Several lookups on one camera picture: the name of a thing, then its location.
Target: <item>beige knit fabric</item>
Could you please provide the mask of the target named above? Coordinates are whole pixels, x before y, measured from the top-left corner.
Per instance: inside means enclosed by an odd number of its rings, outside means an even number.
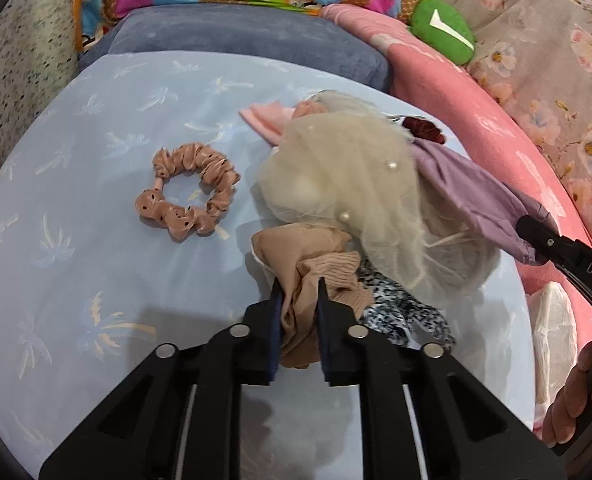
[[[319,361],[314,313],[318,281],[324,278],[329,298],[352,308],[356,319],[374,302],[356,277],[358,252],[344,252],[351,236],[339,229],[287,224],[252,236],[256,257],[278,278],[285,300],[281,364],[304,367]]]

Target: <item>human hand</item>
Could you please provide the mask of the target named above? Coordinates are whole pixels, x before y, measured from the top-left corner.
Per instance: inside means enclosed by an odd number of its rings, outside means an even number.
[[[587,373],[592,367],[592,342],[578,355],[578,362],[570,371],[565,386],[547,410],[542,426],[542,440],[548,447],[569,442],[576,431],[576,419],[587,405]]]

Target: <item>scrunchie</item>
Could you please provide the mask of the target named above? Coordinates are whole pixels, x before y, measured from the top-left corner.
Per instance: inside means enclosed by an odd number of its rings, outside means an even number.
[[[136,211],[143,218],[155,220],[167,227],[176,239],[187,236],[193,227],[199,235],[214,231],[220,216],[230,208],[234,195],[234,184],[240,175],[227,157],[200,142],[183,144],[169,153],[165,148],[158,150],[152,161],[156,179],[153,189],[146,189],[136,199]],[[165,200],[163,185],[182,171],[200,171],[201,180],[214,188],[214,194],[206,208],[182,206]]]

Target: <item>pile of clothes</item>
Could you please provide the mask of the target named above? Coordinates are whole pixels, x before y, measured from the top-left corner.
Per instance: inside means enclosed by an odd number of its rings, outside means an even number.
[[[549,213],[443,146],[428,121],[385,116],[332,91],[295,108],[254,105],[241,115],[276,146],[257,183],[287,225],[256,234],[252,246],[286,293],[286,366],[318,360],[321,277],[332,300],[391,342],[435,341],[449,350],[455,340],[441,311],[487,280],[499,250],[543,263],[515,227],[529,215],[556,231]],[[347,250],[351,240],[355,251]]]

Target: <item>gray-blue cushion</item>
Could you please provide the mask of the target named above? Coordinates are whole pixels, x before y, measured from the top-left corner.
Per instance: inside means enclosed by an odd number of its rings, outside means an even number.
[[[388,92],[387,59],[329,20],[300,12],[235,4],[133,10],[80,60],[105,54],[202,50],[279,59],[317,68]]]

